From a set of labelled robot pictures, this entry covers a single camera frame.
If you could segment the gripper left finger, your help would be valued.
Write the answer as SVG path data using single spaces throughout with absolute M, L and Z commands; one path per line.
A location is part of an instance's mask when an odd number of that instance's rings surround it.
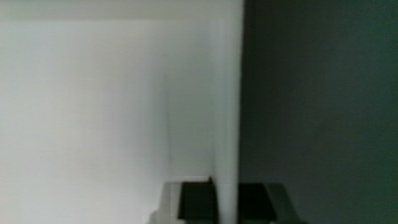
M 167 182 L 149 224 L 219 224 L 219 203 L 211 182 Z

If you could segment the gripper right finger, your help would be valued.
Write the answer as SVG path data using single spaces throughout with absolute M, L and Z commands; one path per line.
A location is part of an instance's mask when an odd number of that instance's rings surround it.
M 240 184 L 238 224 L 306 224 L 281 183 Z

